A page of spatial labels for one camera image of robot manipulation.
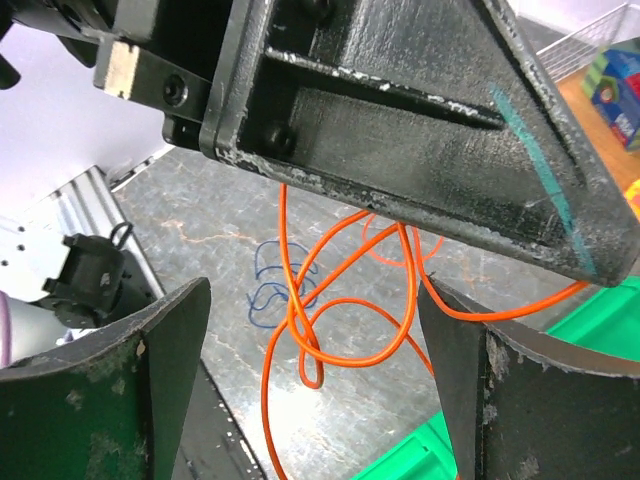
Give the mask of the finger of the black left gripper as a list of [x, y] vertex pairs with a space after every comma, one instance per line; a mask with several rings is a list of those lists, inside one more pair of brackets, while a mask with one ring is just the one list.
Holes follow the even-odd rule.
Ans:
[[200, 148], [566, 277], [639, 224], [505, 1], [216, 1]]

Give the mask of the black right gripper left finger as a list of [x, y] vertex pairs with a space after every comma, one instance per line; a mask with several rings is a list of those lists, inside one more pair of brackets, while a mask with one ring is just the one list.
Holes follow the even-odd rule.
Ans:
[[2, 478], [171, 478], [210, 307], [196, 278], [3, 369]]

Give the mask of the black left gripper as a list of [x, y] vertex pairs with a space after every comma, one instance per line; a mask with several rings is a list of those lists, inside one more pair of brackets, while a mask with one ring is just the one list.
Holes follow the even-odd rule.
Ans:
[[94, 85], [164, 114], [163, 139], [198, 150], [230, 1], [118, 1]]

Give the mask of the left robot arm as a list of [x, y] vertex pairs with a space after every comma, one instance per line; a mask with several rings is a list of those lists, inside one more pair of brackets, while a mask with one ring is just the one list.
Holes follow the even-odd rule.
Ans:
[[5, 1], [171, 144], [602, 286], [639, 223], [505, 1]]

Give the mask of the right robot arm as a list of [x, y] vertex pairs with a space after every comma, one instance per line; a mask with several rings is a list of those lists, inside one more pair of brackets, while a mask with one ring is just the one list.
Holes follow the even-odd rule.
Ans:
[[[122, 291], [111, 239], [61, 241], [42, 281], [95, 334], [1, 372], [5, 479], [168, 479], [210, 310], [198, 278], [160, 300]], [[455, 462], [465, 479], [635, 479], [639, 365], [537, 332], [518, 312], [464, 310], [406, 261]]]

